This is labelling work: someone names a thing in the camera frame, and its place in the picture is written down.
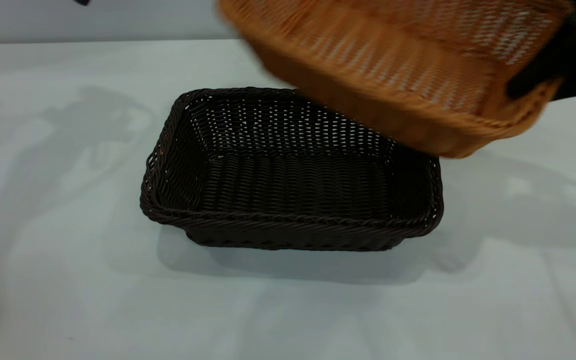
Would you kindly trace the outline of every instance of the basket side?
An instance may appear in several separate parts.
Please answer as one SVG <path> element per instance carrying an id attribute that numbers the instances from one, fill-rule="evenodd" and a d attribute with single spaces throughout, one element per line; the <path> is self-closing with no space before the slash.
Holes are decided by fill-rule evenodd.
<path id="1" fill-rule="evenodd" d="M 300 230 L 241 231 L 186 229 L 188 239 L 201 246 L 309 251 L 386 251 L 404 238 L 396 235 L 319 233 Z"/>
<path id="2" fill-rule="evenodd" d="M 190 106 L 202 94 L 193 91 L 179 96 L 146 161 L 139 202 L 144 214 L 158 223 L 168 224 L 174 218 L 171 212 L 192 212 L 199 204 L 211 144 Z"/>
<path id="3" fill-rule="evenodd" d="M 490 141 L 514 136 L 534 123 L 532 120 L 549 99 L 540 96 L 538 90 L 528 96 L 526 102 L 530 104 L 508 105 L 505 86 L 537 53 L 540 44 L 546 43 L 571 9 L 567 0 L 322 0 L 310 11 L 299 12 L 300 16 L 295 12 L 293 26 L 284 27 L 290 30 L 281 32 L 259 27 L 250 15 L 244 21 L 234 4 L 249 2 L 221 0 L 221 8 L 271 73 L 304 88 L 304 93 L 320 103 L 330 103 L 336 110 L 409 146 L 423 142 L 419 138 L 396 137 L 400 131 L 387 128 L 388 123 L 394 123 L 392 126 L 401 123 L 394 117 L 414 119 L 421 126 L 434 129 L 456 128 L 457 136 L 446 137 L 445 143 L 439 144 L 440 149 L 431 152 L 451 157 L 464 157 Z M 266 6 L 275 3 L 256 2 Z M 382 10 L 395 9 L 396 5 L 413 8 L 390 14 L 367 10 L 377 3 L 384 3 Z M 469 12 L 455 11 L 457 5 L 457 10 L 470 7 Z M 501 23 L 487 21 L 497 12 L 503 15 Z M 520 16 L 513 17 L 515 12 Z M 407 22 L 401 19 L 389 22 L 391 14 L 410 16 Z M 419 41 L 434 42 L 435 46 L 409 41 L 402 36 L 402 23 L 408 25 L 405 32 L 416 27 L 413 30 Z M 396 52 L 401 45 L 398 42 L 410 44 L 413 54 Z M 400 59 L 396 64 L 395 57 L 409 61 Z M 441 70 L 446 61 L 454 62 L 451 69 L 460 69 L 458 86 L 451 88 L 454 71 L 435 71 Z M 479 77 L 472 76 L 473 67 L 480 67 L 475 71 L 481 74 Z M 558 85 L 548 86 L 546 93 L 550 94 Z M 366 107 L 362 103 L 366 99 L 381 104 Z M 527 108 L 535 109 L 530 112 L 535 116 L 525 116 L 526 112 L 509 114 L 512 109 Z M 373 117 L 379 114 L 384 117 L 380 119 L 383 123 L 374 125 L 377 120 Z M 464 148 L 450 148 L 448 143 L 455 142 L 464 143 Z"/>

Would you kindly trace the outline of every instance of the table surface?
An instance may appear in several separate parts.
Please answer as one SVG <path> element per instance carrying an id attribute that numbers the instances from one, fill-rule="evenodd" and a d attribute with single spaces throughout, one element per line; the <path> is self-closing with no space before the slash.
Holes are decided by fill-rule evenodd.
<path id="1" fill-rule="evenodd" d="M 139 208 L 174 100 L 285 87 L 237 40 L 0 45 L 0 360 L 576 359 L 576 98 L 441 160 L 381 253 L 204 248 Z"/>

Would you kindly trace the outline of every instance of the woven pattern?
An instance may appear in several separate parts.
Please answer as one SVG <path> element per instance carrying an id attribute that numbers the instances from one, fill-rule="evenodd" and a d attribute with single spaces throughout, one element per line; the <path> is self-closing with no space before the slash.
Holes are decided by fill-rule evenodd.
<path id="1" fill-rule="evenodd" d="M 516 75 L 568 0 L 221 0 L 266 68 L 421 151 L 465 157 L 537 120 L 560 80 L 519 100 Z"/>
<path id="2" fill-rule="evenodd" d="M 289 89 L 202 89 L 174 103 L 141 209 L 206 246 L 378 251 L 443 214 L 439 161 Z"/>

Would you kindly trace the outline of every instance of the basket bottom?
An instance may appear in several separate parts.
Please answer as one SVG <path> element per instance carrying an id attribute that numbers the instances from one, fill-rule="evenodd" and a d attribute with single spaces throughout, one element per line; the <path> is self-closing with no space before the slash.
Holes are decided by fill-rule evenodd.
<path id="1" fill-rule="evenodd" d="M 406 165 L 376 155 L 326 152 L 279 157 L 222 155 L 208 166 L 199 209 L 359 220 L 409 219 L 428 206 L 425 192 L 417 189 L 428 181 Z M 409 192 L 393 195 L 401 185 Z M 269 250 L 383 251 L 403 240 L 361 232 L 319 233 L 298 222 L 288 231 L 272 227 L 186 231 L 202 246 Z"/>
<path id="2" fill-rule="evenodd" d="M 401 172 L 398 176 L 407 176 L 405 169 Z M 210 162 L 199 209 L 359 220 L 409 218 L 424 201 L 402 199 L 397 208 L 406 213 L 393 214 L 393 177 L 387 162 L 374 155 L 224 155 Z"/>

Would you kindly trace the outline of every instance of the orange wicker basket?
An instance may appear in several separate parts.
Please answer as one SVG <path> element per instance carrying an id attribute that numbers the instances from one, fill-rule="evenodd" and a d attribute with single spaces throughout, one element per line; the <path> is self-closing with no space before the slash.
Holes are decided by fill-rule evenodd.
<path id="1" fill-rule="evenodd" d="M 568 0 L 220 0 L 265 68 L 419 151 L 464 158 L 525 132 L 561 80 L 506 84 L 573 10 Z"/>

